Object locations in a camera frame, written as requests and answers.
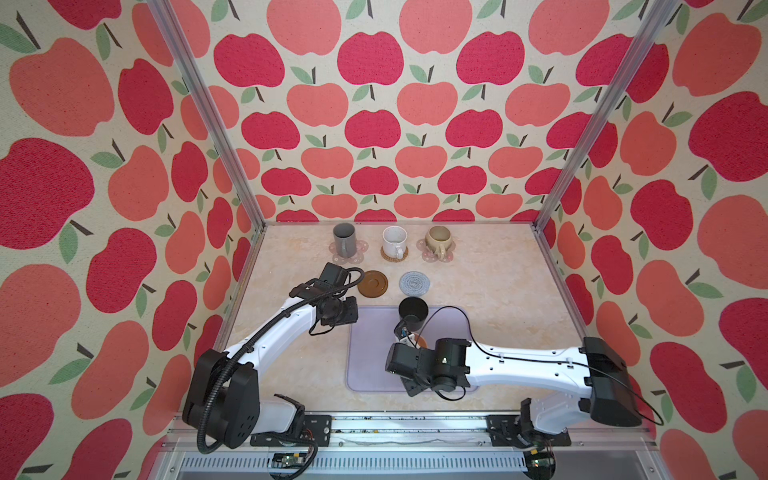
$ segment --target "red apple print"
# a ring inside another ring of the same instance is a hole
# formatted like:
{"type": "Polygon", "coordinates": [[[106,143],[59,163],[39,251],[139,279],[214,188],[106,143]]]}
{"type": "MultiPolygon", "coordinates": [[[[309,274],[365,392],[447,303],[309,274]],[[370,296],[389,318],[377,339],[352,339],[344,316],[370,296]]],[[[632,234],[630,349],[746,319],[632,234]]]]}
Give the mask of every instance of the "red apple print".
{"type": "Polygon", "coordinates": [[[432,218],[433,222],[474,222],[475,214],[471,210],[443,210],[432,218]]]}
{"type": "Polygon", "coordinates": [[[723,198],[704,214],[697,240],[723,275],[768,289],[768,214],[760,202],[747,195],[723,198]]]}
{"type": "Polygon", "coordinates": [[[581,205],[581,181],[579,179],[574,178],[571,180],[571,184],[565,190],[560,203],[563,206],[563,211],[568,215],[576,213],[576,210],[581,205]]]}
{"type": "Polygon", "coordinates": [[[0,478],[18,477],[27,458],[43,443],[53,425],[53,407],[44,396],[19,393],[0,399],[0,435],[15,439],[0,456],[0,478]]]}
{"type": "Polygon", "coordinates": [[[389,167],[363,167],[349,178],[349,186],[360,195],[391,195],[399,185],[397,174],[389,167]]]}
{"type": "Polygon", "coordinates": [[[59,337],[78,321],[80,307],[78,286],[56,266],[26,265],[3,280],[0,329],[7,343],[0,349],[0,388],[51,357],[59,337]],[[26,348],[31,344],[34,349],[26,348]]]}
{"type": "Polygon", "coordinates": [[[690,151],[712,164],[726,180],[746,182],[768,172],[768,106],[752,91],[719,100],[696,120],[690,151]]]}
{"type": "Polygon", "coordinates": [[[250,242],[246,237],[241,237],[237,241],[235,253],[232,254],[232,276],[235,277],[236,282],[240,281],[240,274],[243,272],[243,267],[245,266],[245,260],[248,257],[249,251],[250,242]]]}
{"type": "Polygon", "coordinates": [[[390,148],[400,140],[400,123],[387,110],[363,110],[346,121],[344,136],[358,148],[390,148]]]}
{"type": "Polygon", "coordinates": [[[319,222],[315,214],[308,210],[283,210],[277,217],[277,222],[319,222]]]}
{"type": "Polygon", "coordinates": [[[544,0],[528,23],[528,38],[544,55],[573,55],[598,36],[610,10],[607,0],[544,0]]]}
{"type": "Polygon", "coordinates": [[[0,161],[0,178],[0,245],[15,250],[51,241],[94,197],[93,177],[80,158],[41,138],[14,142],[0,161]]]}
{"type": "Polygon", "coordinates": [[[678,195],[669,180],[656,180],[638,190],[630,214],[645,229],[648,240],[662,250],[678,248],[694,229],[690,201],[678,195]]]}
{"type": "Polygon", "coordinates": [[[208,212],[206,231],[208,240],[213,248],[221,248],[227,240],[227,234],[232,228],[232,207],[222,197],[214,200],[214,206],[208,212]]]}
{"type": "Polygon", "coordinates": [[[725,426],[723,390],[707,374],[696,352],[675,342],[658,343],[650,351],[650,366],[688,425],[705,433],[725,426]]]}
{"type": "Polygon", "coordinates": [[[273,0],[266,7],[272,36],[296,55],[328,55],[341,35],[341,14],[333,0],[273,0]]]}
{"type": "Polygon", "coordinates": [[[609,292],[621,295],[632,286],[632,257],[621,247],[618,238],[606,235],[597,239],[592,245],[591,259],[609,292]]]}
{"type": "Polygon", "coordinates": [[[140,134],[152,135],[174,113],[174,99],[163,75],[143,58],[120,72],[118,99],[128,123],[140,134]]]}
{"type": "Polygon", "coordinates": [[[286,68],[269,40],[252,33],[246,37],[229,34],[214,48],[214,64],[221,77],[236,87],[283,83],[286,68]]]}
{"type": "Polygon", "coordinates": [[[194,346],[195,365],[201,355],[214,347],[214,343],[216,343],[216,338],[219,336],[219,330],[221,330],[223,323],[224,320],[221,318],[221,315],[211,315],[208,317],[208,320],[205,321],[203,332],[200,334],[200,338],[197,339],[197,343],[195,343],[194,346]]]}
{"type": "Polygon", "coordinates": [[[687,87],[694,97],[720,93],[750,69],[761,44],[757,28],[734,25],[722,13],[713,13],[683,40],[675,57],[672,80],[678,87],[687,87]]]}
{"type": "Polygon", "coordinates": [[[468,0],[408,0],[400,11],[402,40],[418,53],[454,51],[472,23],[468,0]]]}
{"type": "Polygon", "coordinates": [[[292,150],[299,146],[299,129],[285,114],[274,111],[269,114],[254,113],[240,125],[243,138],[259,150],[282,148],[292,150]]]}
{"type": "Polygon", "coordinates": [[[539,170],[531,175],[525,182],[525,191],[531,195],[546,195],[552,190],[554,183],[558,181],[561,170],[549,167],[539,170]]]}
{"type": "Polygon", "coordinates": [[[518,76],[525,62],[525,47],[519,35],[506,31],[481,33],[462,47],[456,74],[466,84],[506,85],[518,76]]]}
{"type": "Polygon", "coordinates": [[[72,454],[69,470],[61,480],[112,478],[128,447],[133,431],[126,419],[104,422],[87,434],[72,454]]]}
{"type": "Polygon", "coordinates": [[[186,356],[176,355],[170,359],[163,369],[160,383],[144,409],[144,433],[157,435],[168,427],[181,407],[181,400],[190,388],[191,379],[192,368],[186,356]]]}
{"type": "Polygon", "coordinates": [[[200,185],[208,179],[208,162],[200,148],[190,141],[181,145],[170,166],[170,181],[176,195],[185,202],[194,201],[200,185]]]}
{"type": "Polygon", "coordinates": [[[24,112],[57,135],[90,136],[100,122],[114,115],[114,96],[104,68],[71,38],[59,38],[45,53],[13,62],[8,82],[24,112]]]}
{"type": "Polygon", "coordinates": [[[737,300],[720,314],[720,333],[744,356],[755,377],[768,386],[768,299],[737,300]]]}
{"type": "Polygon", "coordinates": [[[149,340],[143,326],[132,320],[113,326],[74,386],[71,405],[75,416],[91,420],[111,412],[131,391],[147,356],[149,340]]]}
{"type": "Polygon", "coordinates": [[[88,267],[88,299],[100,312],[121,311],[133,301],[156,262],[157,251],[147,234],[134,228],[113,232],[88,267]]]}
{"type": "MultiPolygon", "coordinates": [[[[630,43],[632,38],[616,34],[592,45],[576,67],[576,80],[587,87],[610,84],[630,43]]],[[[669,66],[667,46],[654,44],[627,87],[632,101],[650,100],[664,83],[669,66]]]]}
{"type": "Polygon", "coordinates": [[[312,190],[310,179],[297,168],[272,168],[261,176],[261,186],[272,195],[307,195],[312,190]]]}
{"type": "Polygon", "coordinates": [[[437,188],[444,194],[478,194],[488,183],[482,167],[453,167],[437,180],[437,188]]]}
{"type": "Polygon", "coordinates": [[[396,222],[397,217],[389,210],[363,210],[355,216],[355,222],[396,222]]]}
{"type": "Polygon", "coordinates": [[[577,273],[572,273],[565,277],[565,285],[571,292],[571,296],[574,297],[581,318],[584,319],[586,325],[589,325],[594,318],[594,304],[592,303],[592,294],[589,293],[584,278],[577,273]]]}
{"type": "Polygon", "coordinates": [[[165,290],[163,302],[154,311],[152,341],[163,352],[181,340],[187,322],[197,308],[197,290],[186,280],[177,280],[165,290]]]}
{"type": "Polygon", "coordinates": [[[117,18],[122,11],[119,0],[48,0],[48,3],[64,20],[81,30],[91,30],[105,18],[117,18]]]}
{"type": "Polygon", "coordinates": [[[374,35],[362,32],[339,47],[339,73],[354,85],[391,85],[400,78],[405,64],[395,37],[385,31],[374,35]]]}
{"type": "Polygon", "coordinates": [[[768,410],[750,410],[733,424],[733,446],[757,478],[768,478],[768,410]]]}
{"type": "Polygon", "coordinates": [[[503,128],[496,110],[467,110],[451,119],[445,140],[454,147],[490,147],[502,137],[503,128]]]}

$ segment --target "apple wallpaper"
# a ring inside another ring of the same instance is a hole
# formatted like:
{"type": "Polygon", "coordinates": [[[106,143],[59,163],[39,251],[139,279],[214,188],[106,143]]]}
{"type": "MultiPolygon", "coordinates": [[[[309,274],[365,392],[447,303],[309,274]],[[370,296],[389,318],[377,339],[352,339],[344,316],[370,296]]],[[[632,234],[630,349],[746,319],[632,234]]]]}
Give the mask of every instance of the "apple wallpaper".
{"type": "MultiPolygon", "coordinates": [[[[649,6],[193,1],[210,49],[191,23],[190,48],[268,223],[530,221],[649,6]]],[[[669,67],[655,49],[629,101],[652,97],[669,67]]],[[[187,130],[206,138],[190,112],[187,130]]],[[[616,148],[609,125],[594,162],[616,148]]]]}
{"type": "Polygon", "coordinates": [[[768,478],[766,13],[680,3],[646,59],[669,58],[660,88],[633,80],[616,148],[546,230],[588,332],[664,417],[647,426],[677,480],[768,478]]]}
{"type": "Polygon", "coordinates": [[[2,2],[0,44],[0,479],[143,480],[253,227],[146,3],[2,2]]]}

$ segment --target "lavender mat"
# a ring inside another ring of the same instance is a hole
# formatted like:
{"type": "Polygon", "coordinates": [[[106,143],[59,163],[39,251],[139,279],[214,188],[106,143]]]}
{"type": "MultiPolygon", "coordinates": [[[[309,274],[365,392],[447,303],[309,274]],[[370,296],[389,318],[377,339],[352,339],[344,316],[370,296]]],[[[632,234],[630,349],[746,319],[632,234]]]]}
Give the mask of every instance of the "lavender mat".
{"type": "MultiPolygon", "coordinates": [[[[438,308],[429,307],[429,315],[438,308]]],[[[400,377],[384,370],[389,347],[396,341],[392,331],[398,321],[397,306],[358,307],[357,323],[352,324],[349,334],[346,364],[346,386],[353,392],[406,393],[400,377]]],[[[469,339],[467,321],[461,312],[453,308],[443,309],[429,322],[424,331],[424,340],[429,348],[434,349],[435,341],[441,338],[469,339]]],[[[474,392],[477,388],[473,386],[467,392],[474,392]]]]}

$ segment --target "black cable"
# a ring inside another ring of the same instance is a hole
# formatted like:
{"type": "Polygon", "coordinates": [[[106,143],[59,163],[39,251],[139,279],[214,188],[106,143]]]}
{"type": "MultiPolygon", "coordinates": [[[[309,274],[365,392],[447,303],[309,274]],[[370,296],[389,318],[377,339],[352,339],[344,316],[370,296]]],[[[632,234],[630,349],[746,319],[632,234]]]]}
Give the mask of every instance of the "black cable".
{"type": "Polygon", "coordinates": [[[266,333],[270,328],[275,326],[281,319],[290,316],[291,313],[293,313],[295,310],[305,306],[309,305],[310,303],[316,302],[317,300],[320,300],[322,298],[325,298],[327,296],[331,296],[334,293],[347,291],[348,289],[352,288],[353,286],[357,285],[358,283],[362,282],[362,278],[365,275],[365,272],[356,266],[350,267],[347,269],[349,272],[357,272],[360,274],[360,276],[353,282],[347,283],[346,285],[339,286],[337,288],[328,290],[326,292],[323,292],[319,295],[315,295],[312,298],[301,300],[298,303],[294,303],[293,305],[289,306],[285,310],[282,310],[278,314],[276,314],[272,319],[265,323],[258,332],[254,333],[252,337],[248,339],[247,342],[243,344],[243,346],[240,347],[237,352],[235,352],[234,355],[232,355],[232,358],[229,359],[227,364],[224,366],[223,369],[221,369],[221,373],[216,378],[216,381],[214,382],[214,386],[211,388],[210,392],[208,393],[208,397],[205,399],[205,404],[203,408],[203,415],[200,417],[200,423],[197,426],[197,450],[206,455],[212,452],[215,452],[216,449],[218,449],[222,442],[221,440],[215,441],[212,445],[208,445],[205,435],[208,428],[208,420],[210,420],[210,414],[214,410],[214,404],[216,403],[216,399],[219,397],[219,393],[221,392],[221,387],[224,385],[224,383],[230,379],[232,374],[235,371],[235,368],[238,365],[238,360],[243,357],[246,353],[253,351],[253,346],[256,344],[256,342],[259,341],[259,339],[266,333]]]}
{"type": "MultiPolygon", "coordinates": [[[[499,356],[499,355],[495,355],[494,353],[489,353],[489,352],[486,352],[485,350],[483,350],[483,349],[482,349],[482,347],[480,347],[480,345],[478,344],[477,340],[475,340],[475,336],[474,336],[474,335],[472,335],[472,325],[471,325],[471,323],[469,322],[469,317],[467,316],[467,314],[465,313],[465,311],[464,311],[464,310],[462,310],[462,309],[460,309],[460,308],[458,308],[457,306],[453,306],[453,305],[446,305],[446,306],[441,306],[440,308],[438,308],[438,309],[435,311],[435,313],[439,312],[440,310],[442,310],[442,309],[444,309],[444,308],[453,308],[453,309],[457,309],[459,312],[461,312],[461,313],[462,313],[462,315],[464,316],[464,318],[467,320],[467,329],[469,330],[469,338],[471,338],[471,339],[472,339],[472,343],[474,343],[474,344],[475,344],[475,346],[478,348],[478,350],[480,350],[481,352],[483,352],[483,353],[484,353],[485,355],[487,355],[487,356],[492,356],[492,357],[494,357],[494,358],[497,358],[497,359],[503,359],[503,360],[518,360],[519,362],[533,362],[533,363],[557,363],[557,364],[562,364],[562,363],[563,363],[561,360],[536,360],[536,359],[521,359],[521,358],[517,358],[517,357],[511,357],[511,356],[499,356]]],[[[424,328],[426,328],[427,324],[429,323],[429,320],[431,320],[431,319],[432,319],[432,317],[433,317],[433,316],[435,316],[435,313],[433,313],[433,314],[432,314],[432,316],[430,316],[430,317],[427,319],[426,323],[424,323],[424,326],[422,326],[422,328],[419,330],[419,335],[421,335],[421,334],[422,334],[422,332],[424,331],[424,328]]],[[[654,423],[655,425],[658,425],[658,426],[664,426],[664,417],[662,417],[662,416],[661,416],[661,414],[660,414],[660,413],[659,413],[659,412],[658,412],[658,411],[657,411],[657,410],[654,408],[654,406],[653,406],[653,405],[651,405],[650,403],[648,403],[648,401],[647,401],[646,399],[644,399],[642,396],[638,395],[638,394],[637,394],[637,393],[636,393],[636,392],[635,392],[635,391],[634,391],[634,390],[633,390],[633,389],[632,389],[630,386],[628,386],[626,383],[624,383],[624,382],[622,382],[621,380],[617,379],[617,378],[616,378],[616,377],[614,377],[613,375],[610,375],[610,374],[608,374],[608,373],[606,373],[606,372],[603,372],[603,371],[602,371],[602,370],[600,370],[600,369],[596,369],[596,368],[594,368],[593,366],[589,366],[589,365],[586,365],[586,364],[584,364],[584,363],[580,363],[580,362],[571,362],[571,363],[572,363],[572,364],[574,364],[574,365],[579,365],[579,366],[583,366],[583,367],[586,367],[586,368],[588,368],[588,369],[592,370],[593,372],[597,372],[597,373],[599,373],[599,374],[601,374],[601,375],[603,375],[603,376],[606,376],[606,377],[608,377],[609,379],[613,380],[614,382],[618,383],[619,385],[623,386],[623,387],[624,387],[624,388],[625,388],[625,389],[626,389],[626,390],[627,390],[629,393],[631,393],[632,395],[634,395],[635,397],[637,397],[637,398],[638,398],[638,399],[639,399],[639,400],[640,400],[642,403],[644,403],[645,405],[647,405],[647,406],[648,406],[648,408],[650,408],[650,409],[651,409],[651,410],[654,412],[654,414],[656,415],[656,417],[658,417],[658,418],[659,418],[659,420],[661,420],[661,423],[659,423],[659,422],[655,422],[654,420],[652,420],[652,419],[649,419],[648,417],[646,417],[645,415],[643,415],[642,413],[640,413],[640,412],[639,412],[639,411],[637,411],[637,410],[635,410],[635,413],[637,413],[639,416],[641,416],[641,417],[643,417],[644,419],[646,419],[648,422],[654,423]]]]}
{"type": "Polygon", "coordinates": [[[283,435],[281,433],[275,433],[275,432],[268,432],[264,433],[263,435],[269,435],[273,439],[280,440],[281,442],[285,443],[296,443],[298,445],[306,445],[309,447],[309,449],[306,451],[306,457],[304,457],[304,465],[301,465],[298,470],[296,470],[294,473],[290,475],[275,475],[273,473],[270,473],[270,477],[275,478],[275,480],[293,480],[294,478],[298,477],[299,475],[303,474],[309,467],[312,465],[312,462],[315,460],[315,457],[317,456],[317,442],[314,439],[294,439],[292,437],[289,437],[288,435],[283,435]]]}

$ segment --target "brown coaster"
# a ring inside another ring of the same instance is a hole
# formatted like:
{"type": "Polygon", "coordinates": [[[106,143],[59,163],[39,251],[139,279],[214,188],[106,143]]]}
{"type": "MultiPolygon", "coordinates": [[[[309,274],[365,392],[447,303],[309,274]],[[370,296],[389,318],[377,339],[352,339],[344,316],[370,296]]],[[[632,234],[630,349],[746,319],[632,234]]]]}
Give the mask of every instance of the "brown coaster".
{"type": "Polygon", "coordinates": [[[362,278],[362,282],[357,285],[357,290],[360,295],[367,296],[368,298],[376,298],[386,292],[389,286],[389,281],[386,275],[378,270],[369,270],[362,278]]]}
{"type": "Polygon", "coordinates": [[[382,258],[384,260],[386,260],[388,262],[392,262],[392,263],[398,263],[398,262],[402,262],[403,260],[408,258],[408,247],[406,247],[406,251],[403,253],[402,258],[392,258],[392,257],[388,256],[386,253],[384,253],[384,247],[382,247],[381,253],[382,253],[382,258]]]}

